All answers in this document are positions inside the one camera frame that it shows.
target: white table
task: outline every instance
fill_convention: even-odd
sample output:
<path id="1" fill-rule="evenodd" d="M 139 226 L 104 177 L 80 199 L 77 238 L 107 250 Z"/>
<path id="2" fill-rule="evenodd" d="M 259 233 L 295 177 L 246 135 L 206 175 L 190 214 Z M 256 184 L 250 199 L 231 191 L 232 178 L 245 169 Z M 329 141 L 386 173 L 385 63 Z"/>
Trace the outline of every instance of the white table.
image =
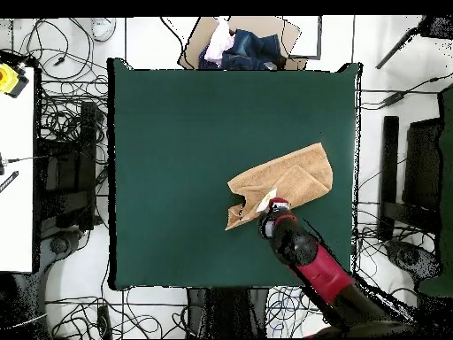
<path id="1" fill-rule="evenodd" d="M 34 69 L 26 68 L 29 83 L 18 97 L 0 93 L 0 153 L 2 158 L 33 157 Z M 8 164 L 3 183 L 14 171 L 19 176 L 0 193 L 0 271 L 32 271 L 33 160 Z"/>

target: black border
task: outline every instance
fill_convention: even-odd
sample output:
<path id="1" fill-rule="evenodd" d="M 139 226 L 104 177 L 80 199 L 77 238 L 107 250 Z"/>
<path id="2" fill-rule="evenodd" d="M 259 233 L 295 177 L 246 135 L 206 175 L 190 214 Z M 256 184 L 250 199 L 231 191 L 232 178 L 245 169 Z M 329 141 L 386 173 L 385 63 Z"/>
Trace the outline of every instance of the black border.
<path id="1" fill-rule="evenodd" d="M 109 210 L 109 276 L 107 284 L 111 290 L 115 285 L 117 274 L 117 215 L 116 215 L 116 181 L 115 181 L 115 67 L 114 58 L 107 58 L 107 171 L 108 171 L 108 210 Z"/>

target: yellow device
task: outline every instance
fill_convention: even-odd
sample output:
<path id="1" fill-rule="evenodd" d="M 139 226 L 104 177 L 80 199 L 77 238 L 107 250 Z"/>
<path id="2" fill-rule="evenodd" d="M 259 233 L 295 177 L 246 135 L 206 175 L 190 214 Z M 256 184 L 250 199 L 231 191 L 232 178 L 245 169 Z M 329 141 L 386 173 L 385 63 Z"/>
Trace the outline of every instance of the yellow device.
<path id="1" fill-rule="evenodd" d="M 17 97 L 27 84 L 28 79 L 25 77 L 24 70 L 0 64 L 0 92 L 10 97 Z"/>

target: floor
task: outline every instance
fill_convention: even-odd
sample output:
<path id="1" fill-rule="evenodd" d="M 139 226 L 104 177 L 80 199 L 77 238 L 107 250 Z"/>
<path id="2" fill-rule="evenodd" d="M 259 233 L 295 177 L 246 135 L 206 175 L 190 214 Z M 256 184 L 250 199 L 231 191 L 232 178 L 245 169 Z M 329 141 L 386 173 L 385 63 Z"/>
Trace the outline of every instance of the floor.
<path id="1" fill-rule="evenodd" d="M 176 34 L 185 43 L 195 25 L 196 18 L 170 17 L 168 19 L 172 22 Z M 303 33 L 303 38 L 297 45 L 298 53 L 313 55 L 314 46 L 318 42 L 317 19 L 318 17 L 290 19 L 292 22 L 298 22 Z M 321 56 L 319 60 L 309 60 L 306 69 L 335 72 L 345 63 L 362 63 L 364 65 L 362 102 L 371 103 L 367 105 L 368 108 L 375 108 L 378 102 L 394 91 L 406 90 L 424 80 L 447 75 L 453 69 L 450 63 L 453 54 L 450 42 L 424 39 L 419 36 L 398 51 L 383 68 L 380 70 L 375 68 L 405 31 L 416 26 L 420 19 L 421 16 L 402 15 L 322 16 Z M 81 27 L 90 32 L 90 19 L 77 20 Z M 69 53 L 80 57 L 78 62 L 66 59 L 64 64 L 54 66 L 56 59 L 51 57 L 55 55 L 55 51 L 65 50 L 65 39 L 50 24 L 40 27 L 43 48 L 53 49 L 43 52 L 41 62 L 48 74 L 57 77 L 52 79 L 49 76 L 43 76 L 44 80 L 54 80 L 46 83 L 46 89 L 57 93 L 68 92 L 72 90 L 71 86 L 58 83 L 58 77 L 78 73 L 81 69 L 80 61 L 85 60 L 88 55 L 88 37 L 69 19 L 48 19 L 48 21 L 67 35 Z M 0 49 L 19 50 L 34 24 L 35 20 L 32 19 L 16 19 L 12 23 L 11 30 L 9 20 L 0 20 Z M 21 51 L 24 52 L 26 47 L 27 40 L 23 43 Z M 37 48 L 39 44 L 34 38 L 28 49 Z M 105 75 L 105 61 L 108 57 L 125 58 L 133 68 L 181 69 L 176 63 L 179 55 L 178 41 L 159 18 L 117 19 L 114 36 L 107 42 L 95 42 L 93 56 L 97 66 L 93 66 L 92 72 L 84 68 L 85 70 L 76 79 L 79 82 L 90 82 L 96 76 Z M 417 88 L 417 92 L 407 95 L 403 101 L 389 108 L 362 111 L 359 183 L 380 170 L 380 139 L 384 116 L 400 117 L 399 158 L 402 160 L 405 156 L 405 134 L 409 125 L 413 121 L 439 116 L 436 93 L 452 82 L 453 78 L 450 77 L 427 83 Z M 105 93 L 105 82 L 102 77 L 86 83 L 86 86 L 87 91 L 94 95 L 101 97 Z M 98 157 L 103 158 L 101 150 Z M 403 186 L 403 172 L 404 164 L 401 164 L 398 169 L 399 197 Z M 360 189 L 360 202 L 377 202 L 378 182 L 377 178 L 371 179 Z M 107 189 L 105 184 L 99 194 L 107 194 Z M 90 303 L 103 295 L 111 306 L 118 310 L 117 313 L 110 310 L 112 326 L 119 328 L 124 325 L 124 338 L 161 337 L 162 333 L 167 333 L 180 322 L 181 308 L 187 303 L 186 291 L 176 288 L 139 287 L 126 292 L 117 292 L 108 288 L 104 280 L 108 267 L 109 246 L 106 201 L 106 197 L 97 199 L 98 211 L 104 219 L 105 226 L 96 227 L 90 233 L 86 247 L 68 259 L 58 262 L 50 272 L 46 292 L 48 322 L 51 327 L 57 325 L 76 306 L 84 306 L 88 318 L 96 322 L 96 306 Z M 359 229 L 376 224 L 373 215 L 376 215 L 377 207 L 376 204 L 360 205 L 358 221 L 364 224 L 361 224 Z M 412 241 L 420 243 L 421 236 L 414 237 Z M 87 236 L 82 238 L 81 244 L 87 242 L 87 239 Z M 424 246 L 432 250 L 433 244 L 428 240 L 428 238 L 425 239 Z M 399 287 L 413 288 L 411 277 L 407 273 L 391 265 L 384 254 L 370 249 L 362 253 L 360 266 L 362 270 L 359 271 L 370 284 L 376 283 L 386 292 Z M 268 303 L 271 315 L 268 317 L 274 316 L 274 318 L 267 327 L 269 337 L 287 337 L 290 334 L 294 337 L 307 336 L 326 326 L 317 309 L 309 305 L 310 302 L 306 297 L 302 298 L 301 303 L 298 299 L 299 295 L 300 290 L 287 287 L 275 287 L 271 291 Z M 408 305 L 416 304 L 415 296 L 408 291 L 398 291 L 395 296 Z M 128 318 L 122 322 L 122 309 L 129 316 L 135 314 L 138 320 L 141 320 L 139 316 L 142 316 L 141 325 L 146 331 L 139 330 Z M 82 313 L 84 312 L 79 309 L 74 316 L 81 316 Z M 71 335 L 74 332 L 73 325 L 65 324 L 59 328 L 58 334 Z M 93 337 L 98 336 L 94 328 L 90 332 Z M 182 338 L 184 335 L 183 330 L 177 328 L 169 332 L 166 337 Z M 120 334 L 115 334 L 114 337 L 119 338 Z"/>

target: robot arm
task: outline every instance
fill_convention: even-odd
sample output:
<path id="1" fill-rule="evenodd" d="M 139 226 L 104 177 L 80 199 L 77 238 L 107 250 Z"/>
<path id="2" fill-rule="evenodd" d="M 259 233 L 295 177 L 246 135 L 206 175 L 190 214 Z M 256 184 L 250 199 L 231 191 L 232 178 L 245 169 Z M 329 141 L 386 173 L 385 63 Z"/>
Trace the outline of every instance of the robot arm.
<path id="1" fill-rule="evenodd" d="M 333 326 L 348 329 L 366 322 L 391 320 L 362 293 L 334 257 L 297 223 L 287 201 L 272 199 L 258 218 L 258 226 L 277 258 L 308 287 L 307 296 Z"/>

